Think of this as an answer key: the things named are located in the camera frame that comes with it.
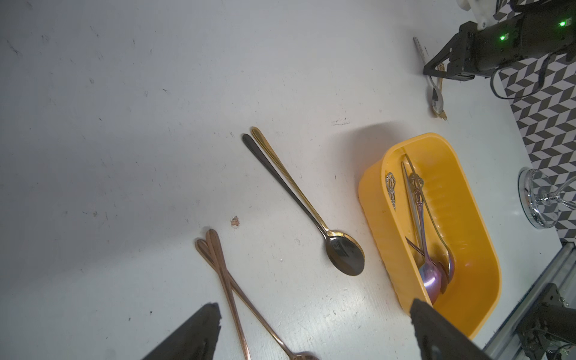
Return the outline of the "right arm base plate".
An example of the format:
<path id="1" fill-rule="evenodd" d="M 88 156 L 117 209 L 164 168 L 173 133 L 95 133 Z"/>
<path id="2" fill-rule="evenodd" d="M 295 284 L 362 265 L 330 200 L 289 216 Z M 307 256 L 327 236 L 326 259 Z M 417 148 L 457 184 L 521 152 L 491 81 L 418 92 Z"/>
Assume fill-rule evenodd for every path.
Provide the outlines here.
<path id="1" fill-rule="evenodd" d="M 575 309 L 566 307 L 555 283 L 548 283 L 516 328 L 520 346 L 529 359 L 542 359 L 561 343 L 575 345 Z"/>

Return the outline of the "silver ornate handle spoon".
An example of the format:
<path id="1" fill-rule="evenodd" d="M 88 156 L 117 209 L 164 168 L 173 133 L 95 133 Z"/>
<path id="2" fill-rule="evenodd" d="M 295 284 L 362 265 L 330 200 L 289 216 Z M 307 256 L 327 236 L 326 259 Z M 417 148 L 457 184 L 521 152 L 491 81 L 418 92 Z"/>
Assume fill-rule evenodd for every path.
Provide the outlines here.
<path id="1" fill-rule="evenodd" d="M 419 39 L 417 37 L 413 37 L 412 38 L 416 49 L 418 50 L 418 54 L 421 57 L 422 62 L 426 65 L 427 62 L 427 57 L 425 55 L 425 51 L 422 48 L 422 45 L 419 42 Z M 443 119 L 443 120 L 447 120 L 447 115 L 443 109 L 444 106 L 444 102 L 443 102 L 443 96 L 442 96 L 442 92 L 439 88 L 439 86 L 437 85 L 437 83 L 434 81 L 432 76 L 429 75 L 425 75 L 425 77 L 428 79 L 429 83 L 432 85 L 432 94 L 431 94 L 431 108 L 433 113 Z"/>

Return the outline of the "purple iridescent spoon dark handle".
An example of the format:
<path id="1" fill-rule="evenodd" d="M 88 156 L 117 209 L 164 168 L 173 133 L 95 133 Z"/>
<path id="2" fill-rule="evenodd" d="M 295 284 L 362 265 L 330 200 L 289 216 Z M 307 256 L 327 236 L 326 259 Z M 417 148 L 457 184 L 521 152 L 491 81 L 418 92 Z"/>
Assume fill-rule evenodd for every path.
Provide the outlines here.
<path id="1" fill-rule="evenodd" d="M 418 247 L 416 244 L 412 243 L 407 237 L 406 237 L 406 242 L 413 248 L 415 249 L 419 254 L 421 254 L 422 256 L 424 256 L 424 252 L 422 251 L 422 249 L 420 247 Z M 447 290 L 447 286 L 449 284 L 448 282 L 448 273 L 446 272 L 446 269 L 444 268 L 443 264 L 440 261 L 437 261 L 435 259 L 433 259 L 433 263 L 434 265 L 440 270 L 440 274 L 441 274 L 441 293 L 444 294 Z"/>

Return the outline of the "bronze spoon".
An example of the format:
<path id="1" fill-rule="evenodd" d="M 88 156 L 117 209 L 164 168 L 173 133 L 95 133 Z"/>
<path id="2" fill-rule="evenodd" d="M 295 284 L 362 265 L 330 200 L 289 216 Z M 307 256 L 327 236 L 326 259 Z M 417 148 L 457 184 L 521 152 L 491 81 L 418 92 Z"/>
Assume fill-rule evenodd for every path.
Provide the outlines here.
<path id="1" fill-rule="evenodd" d="M 217 272 L 220 278 L 220 282 L 223 287 L 223 291 L 226 296 L 226 300 L 229 305 L 230 312 L 232 314 L 232 319 L 235 324 L 235 329 L 238 335 L 239 342 L 241 344 L 241 349 L 244 354 L 244 358 L 251 360 L 251 354 L 248 346 L 248 342 L 245 337 L 245 332 L 242 328 L 242 322 L 239 317 L 239 312 L 236 307 L 236 301 L 233 294 L 233 289 L 230 283 L 229 272 L 227 269 L 227 264 L 224 258 L 224 252 L 222 249 L 221 241 L 218 233 L 215 229 L 209 229 L 206 234 L 206 241 L 208 243 L 208 248 L 211 255 L 214 257 L 214 263 L 217 267 Z"/>

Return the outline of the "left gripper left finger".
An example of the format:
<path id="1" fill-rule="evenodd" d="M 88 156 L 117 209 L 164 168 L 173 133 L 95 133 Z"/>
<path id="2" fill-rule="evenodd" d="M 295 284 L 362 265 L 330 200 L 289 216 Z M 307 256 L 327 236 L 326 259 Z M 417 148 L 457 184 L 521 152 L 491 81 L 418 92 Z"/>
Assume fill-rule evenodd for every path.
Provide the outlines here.
<path id="1" fill-rule="evenodd" d="M 204 304 L 144 359 L 211 360 L 221 330 L 218 303 Z"/>

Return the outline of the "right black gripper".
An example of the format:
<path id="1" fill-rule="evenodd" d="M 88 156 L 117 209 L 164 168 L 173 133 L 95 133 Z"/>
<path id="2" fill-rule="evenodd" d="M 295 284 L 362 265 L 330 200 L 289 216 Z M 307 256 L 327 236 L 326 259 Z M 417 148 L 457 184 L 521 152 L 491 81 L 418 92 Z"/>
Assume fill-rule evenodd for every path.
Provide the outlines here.
<path id="1" fill-rule="evenodd" d="M 423 74 L 448 80 L 469 81 L 490 77 L 500 66 L 500 36 L 492 28 L 478 30 L 475 22 L 462 24 L 432 60 Z"/>

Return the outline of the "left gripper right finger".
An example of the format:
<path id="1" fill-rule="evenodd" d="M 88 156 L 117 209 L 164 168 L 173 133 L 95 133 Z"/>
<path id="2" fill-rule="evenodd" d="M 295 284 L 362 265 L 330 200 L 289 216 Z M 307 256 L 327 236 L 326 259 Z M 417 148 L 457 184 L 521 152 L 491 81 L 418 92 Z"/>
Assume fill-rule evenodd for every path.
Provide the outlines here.
<path id="1" fill-rule="evenodd" d="M 427 302 L 414 299 L 409 315 L 422 359 L 490 359 Z"/>

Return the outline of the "plain silver spoon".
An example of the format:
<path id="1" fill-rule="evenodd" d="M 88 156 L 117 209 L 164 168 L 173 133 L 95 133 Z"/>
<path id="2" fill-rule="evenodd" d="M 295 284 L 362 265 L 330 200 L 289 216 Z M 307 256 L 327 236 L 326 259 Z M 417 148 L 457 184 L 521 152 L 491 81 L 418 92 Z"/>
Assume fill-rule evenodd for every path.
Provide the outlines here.
<path id="1" fill-rule="evenodd" d="M 412 170 L 412 174 L 413 174 L 414 177 L 418 180 L 418 183 L 419 183 L 419 187 L 420 187 L 420 189 L 421 189 L 421 192 L 423 192 L 423 187 L 424 187 L 424 185 L 425 185 L 424 179 L 416 172 L 416 169 L 415 169 L 415 167 L 413 166 L 412 161 L 410 160 L 410 156 L 409 156 L 408 154 L 405 154 L 404 156 L 406 157 L 406 159 L 407 159 L 407 161 L 408 161 L 408 164 L 409 164 L 409 166 L 410 166 L 410 169 Z M 434 230 L 436 231 L 436 234 L 437 234 L 439 240 L 441 241 L 442 245 L 444 246 L 444 248 L 445 248 L 445 250 L 446 250 L 446 253 L 447 253 L 448 259 L 447 259 L 447 261 L 446 261 L 444 264 L 442 264 L 442 265 L 444 266 L 444 272 L 445 272 L 445 274 L 446 274 L 447 283 L 450 284 L 450 283 L 452 282 L 453 277 L 454 277 L 454 274 L 455 274 L 455 258 L 454 258 L 454 255 L 453 255 L 453 253 L 452 253 L 452 250 L 451 250 L 450 247 L 447 245 L 446 241 L 444 240 L 442 234 L 440 233 L 440 231 L 439 231 L 439 229 L 438 229 L 438 226 L 437 226 L 437 224 L 436 224 L 436 222 L 435 222 L 435 220 L 434 220 L 434 217 L 433 217 L 433 215 L 432 215 L 432 213 L 431 213 L 431 210 L 430 210 L 430 208 L 429 208 L 429 206 L 428 206 L 428 202 L 427 202 L 427 200 L 426 200 L 426 198 L 425 198 L 425 195 L 422 195 L 422 198 L 423 198 L 424 206 L 425 206 L 425 208 L 427 209 L 427 213 L 428 213 L 428 216 L 429 216 L 429 218 L 430 218 L 430 221 L 431 221 L 431 223 L 433 224 L 433 228 L 434 228 Z"/>

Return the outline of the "rainbow handle purple spoon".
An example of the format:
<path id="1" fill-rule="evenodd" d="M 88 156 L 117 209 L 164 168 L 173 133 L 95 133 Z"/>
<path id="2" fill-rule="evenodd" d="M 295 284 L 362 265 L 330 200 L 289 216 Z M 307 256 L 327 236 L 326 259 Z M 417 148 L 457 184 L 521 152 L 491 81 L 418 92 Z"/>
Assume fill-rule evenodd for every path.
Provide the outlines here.
<path id="1" fill-rule="evenodd" d="M 433 304 L 439 298 L 443 288 L 443 271 L 437 265 L 428 251 L 427 237 L 425 232 L 424 195 L 420 184 L 420 177 L 414 172 L 408 176 L 409 201 L 412 217 L 415 222 L 417 239 L 421 245 L 424 257 L 423 264 L 418 271 L 427 291 L 428 298 Z"/>

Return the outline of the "ornate silver gold spoon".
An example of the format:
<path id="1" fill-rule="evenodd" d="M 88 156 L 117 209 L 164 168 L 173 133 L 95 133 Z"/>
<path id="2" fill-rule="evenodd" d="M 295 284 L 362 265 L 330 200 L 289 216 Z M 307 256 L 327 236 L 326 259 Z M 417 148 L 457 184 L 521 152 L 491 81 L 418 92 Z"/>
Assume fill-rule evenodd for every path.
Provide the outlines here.
<path id="1" fill-rule="evenodd" d="M 385 176 L 385 186 L 388 192 L 388 197 L 391 201 L 393 209 L 396 209 L 396 199 L 395 199 L 395 186 L 396 180 L 392 172 L 388 172 Z"/>

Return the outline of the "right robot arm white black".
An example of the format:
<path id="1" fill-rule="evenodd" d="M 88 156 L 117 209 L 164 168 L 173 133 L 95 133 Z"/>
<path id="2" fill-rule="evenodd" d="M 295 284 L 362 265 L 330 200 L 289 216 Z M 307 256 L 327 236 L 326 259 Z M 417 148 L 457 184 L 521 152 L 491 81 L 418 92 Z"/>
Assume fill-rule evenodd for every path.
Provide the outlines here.
<path id="1" fill-rule="evenodd" d="M 575 57 L 575 2 L 534 1 L 511 4 L 519 14 L 479 28 L 473 21 L 462 24 L 451 40 L 423 68 L 423 74 L 449 80 L 469 81 L 491 77 L 525 59 L 566 55 Z"/>

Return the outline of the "yellow plastic storage box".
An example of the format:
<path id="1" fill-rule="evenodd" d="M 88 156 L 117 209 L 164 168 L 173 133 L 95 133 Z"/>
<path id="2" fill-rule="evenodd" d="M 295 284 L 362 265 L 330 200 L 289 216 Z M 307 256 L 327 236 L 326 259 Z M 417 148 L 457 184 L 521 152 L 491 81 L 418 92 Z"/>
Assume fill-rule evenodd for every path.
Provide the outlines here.
<path id="1" fill-rule="evenodd" d="M 419 274 L 422 256 L 406 242 L 406 237 L 416 239 L 416 228 L 404 184 L 403 172 L 410 168 L 405 154 L 424 179 L 427 204 L 455 259 L 453 280 L 432 306 L 474 339 L 499 301 L 500 264 L 458 156 L 438 134 L 426 133 L 394 145 L 361 177 L 358 198 L 379 256 L 405 312 L 414 299 L 429 300 Z M 386 189 L 389 172 L 396 180 L 396 209 Z M 424 225 L 430 255 L 445 260 L 429 216 Z"/>

